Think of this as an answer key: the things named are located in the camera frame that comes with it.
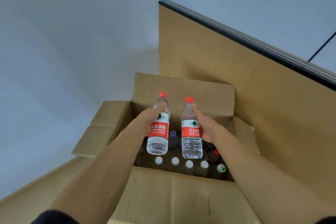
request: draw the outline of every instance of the forearm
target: forearm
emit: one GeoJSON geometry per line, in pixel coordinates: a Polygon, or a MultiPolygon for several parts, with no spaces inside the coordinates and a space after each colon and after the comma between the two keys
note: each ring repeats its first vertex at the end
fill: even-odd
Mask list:
{"type": "Polygon", "coordinates": [[[332,207],[248,149],[222,126],[215,129],[213,139],[238,187],[263,224],[315,223],[335,215],[332,207]]]}
{"type": "Polygon", "coordinates": [[[51,206],[80,224],[107,223],[132,171],[144,132],[131,124],[61,192],[51,206]]]}

